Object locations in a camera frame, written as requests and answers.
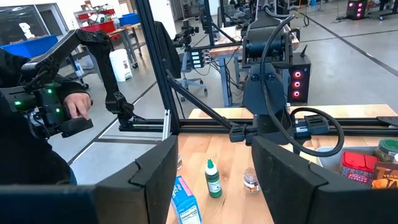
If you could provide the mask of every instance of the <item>red box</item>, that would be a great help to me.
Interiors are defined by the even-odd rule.
[[[78,20],[84,20],[84,19],[88,19],[90,16],[88,15],[88,13],[84,13],[84,14],[80,14],[77,16]]]
[[[113,15],[114,14],[114,9],[107,9],[101,12],[102,14],[105,15]]]
[[[376,162],[379,162],[379,159],[374,156],[343,152],[341,175],[370,187]]]
[[[81,29],[85,30],[85,31],[90,31],[90,32],[96,32],[99,30],[103,30],[105,33],[110,33],[112,31],[116,30],[114,28],[113,21],[108,21],[108,22],[103,22],[100,24],[94,24],[91,26],[81,27]]]

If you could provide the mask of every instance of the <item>wooden tabletop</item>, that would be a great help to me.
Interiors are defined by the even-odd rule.
[[[346,105],[346,106],[311,106],[323,110],[335,118],[373,118],[376,116],[396,116],[387,105]],[[245,108],[215,109],[226,118],[252,118]],[[208,118],[195,109],[190,118]],[[351,137],[345,138],[345,146],[377,146],[381,138]],[[314,136],[306,142],[309,148],[334,146],[334,136]],[[250,147],[243,142],[231,143],[226,134],[180,134],[178,146],[183,166],[177,175],[181,175],[198,200],[203,223],[273,223],[265,198],[259,194],[248,194],[243,186],[243,172],[253,167]],[[315,158],[301,153],[303,157],[315,162]],[[220,198],[211,198],[208,194],[205,166],[211,158],[221,176],[223,194]],[[176,224],[177,220],[172,207],[169,210],[167,224]]]
[[[116,30],[114,30],[112,32],[107,33],[107,35],[108,36],[116,35],[116,34],[122,32],[122,31],[124,31],[126,29],[136,28],[136,27],[139,27],[140,25],[141,25],[141,23],[137,23],[137,24],[134,24],[134,25],[125,25],[124,27],[118,28],[118,29],[116,29]]]
[[[285,26],[284,29],[288,32],[290,31],[290,27],[289,26]],[[293,35],[293,40],[292,40],[292,47],[293,49],[297,49],[299,47],[299,40],[296,38],[295,34]],[[231,43],[231,41],[226,38],[225,36],[223,36],[219,41],[217,41],[216,44],[226,44],[226,43]],[[210,50],[210,55],[212,57],[216,57],[216,56],[224,56],[224,55],[232,55],[232,54],[241,54],[243,53],[243,48],[242,46],[237,46],[237,47],[220,47],[217,49],[211,49]]]

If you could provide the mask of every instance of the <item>white robot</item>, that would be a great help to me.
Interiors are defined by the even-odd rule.
[[[31,31],[30,31],[30,25],[28,25],[26,22],[20,23],[19,27],[25,33],[26,39],[30,39],[30,38],[34,38],[35,37],[35,35],[32,34]]]

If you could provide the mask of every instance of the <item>green bottle label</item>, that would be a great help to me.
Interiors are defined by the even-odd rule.
[[[211,193],[217,193],[221,190],[221,181],[220,179],[216,180],[216,182],[207,182],[209,186],[209,191]]]

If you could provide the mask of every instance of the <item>blue bin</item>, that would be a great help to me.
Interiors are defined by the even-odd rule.
[[[125,26],[125,25],[134,25],[139,23],[139,17],[138,14],[136,13],[130,13],[123,15],[122,17],[119,18],[120,26]]]
[[[48,52],[57,42],[58,39],[56,35],[48,35],[0,47],[14,55],[32,58]]]

